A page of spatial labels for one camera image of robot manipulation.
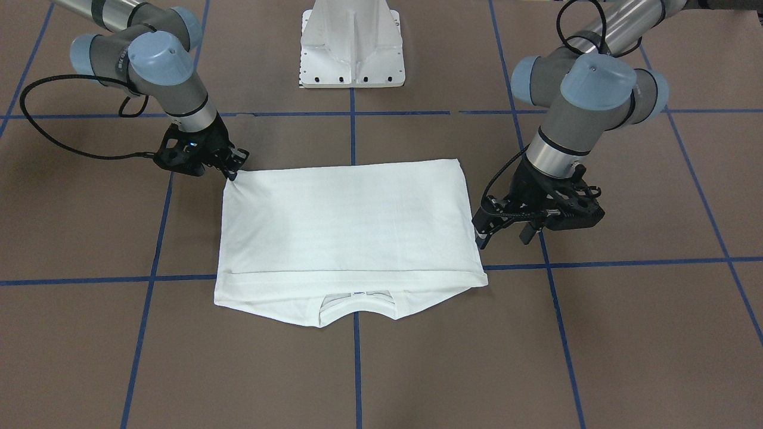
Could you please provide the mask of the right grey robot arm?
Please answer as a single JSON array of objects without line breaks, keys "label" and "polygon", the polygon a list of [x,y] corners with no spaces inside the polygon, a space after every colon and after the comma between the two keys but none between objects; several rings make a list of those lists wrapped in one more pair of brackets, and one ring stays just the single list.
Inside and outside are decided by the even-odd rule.
[{"label": "right grey robot arm", "polygon": [[[206,168],[237,179],[250,155],[229,139],[222,117],[196,73],[190,52],[203,30],[193,12],[139,1],[59,1],[106,35],[73,41],[72,79],[120,87],[129,98],[158,100],[171,124],[156,152],[138,152],[162,169],[202,176]],[[302,17],[300,84],[332,89],[397,87],[404,83],[398,12],[385,1],[318,1]]]}]

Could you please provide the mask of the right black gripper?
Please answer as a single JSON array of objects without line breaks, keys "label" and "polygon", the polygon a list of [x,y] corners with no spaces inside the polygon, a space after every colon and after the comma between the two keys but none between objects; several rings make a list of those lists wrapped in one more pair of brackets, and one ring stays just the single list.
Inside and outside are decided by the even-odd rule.
[{"label": "right black gripper", "polygon": [[234,146],[224,121],[217,115],[212,124],[197,132],[170,125],[153,162],[162,169],[196,177],[203,176],[208,166],[234,181],[249,157],[248,150]]}]

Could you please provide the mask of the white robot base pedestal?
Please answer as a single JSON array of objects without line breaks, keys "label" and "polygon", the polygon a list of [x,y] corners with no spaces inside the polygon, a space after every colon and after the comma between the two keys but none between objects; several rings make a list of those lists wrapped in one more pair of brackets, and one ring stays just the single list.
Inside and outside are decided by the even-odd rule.
[{"label": "white robot base pedestal", "polygon": [[302,13],[303,89],[378,89],[406,81],[400,14],[386,1],[316,1]]}]

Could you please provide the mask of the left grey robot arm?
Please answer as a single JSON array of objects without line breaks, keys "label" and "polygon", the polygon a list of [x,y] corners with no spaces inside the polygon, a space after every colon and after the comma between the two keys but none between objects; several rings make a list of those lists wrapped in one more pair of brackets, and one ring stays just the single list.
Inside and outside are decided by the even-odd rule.
[{"label": "left grey robot arm", "polygon": [[662,74],[634,68],[622,57],[640,48],[641,38],[687,5],[684,1],[626,1],[565,36],[548,56],[526,57],[515,66],[513,96],[546,108],[531,142],[506,166],[515,164],[507,195],[484,190],[474,214],[475,242],[487,247],[501,229],[523,223],[520,239],[529,244],[539,231],[594,227],[605,215],[601,190],[584,181],[589,156],[608,130],[640,124],[659,114],[669,100]]}]

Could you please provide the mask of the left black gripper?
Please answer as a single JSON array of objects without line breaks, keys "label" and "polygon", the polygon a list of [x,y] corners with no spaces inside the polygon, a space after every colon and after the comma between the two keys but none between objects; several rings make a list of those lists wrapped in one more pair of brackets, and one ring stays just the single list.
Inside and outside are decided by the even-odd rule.
[{"label": "left black gripper", "polygon": [[[494,182],[516,161],[509,190],[504,198],[489,192]],[[536,220],[541,230],[577,230],[592,228],[599,223],[605,211],[598,203],[601,189],[588,185],[583,177],[588,169],[574,162],[570,178],[551,178],[541,173],[525,158],[513,157],[494,174],[480,198],[480,206],[472,223],[475,242],[484,250],[494,234],[514,223]]]}]

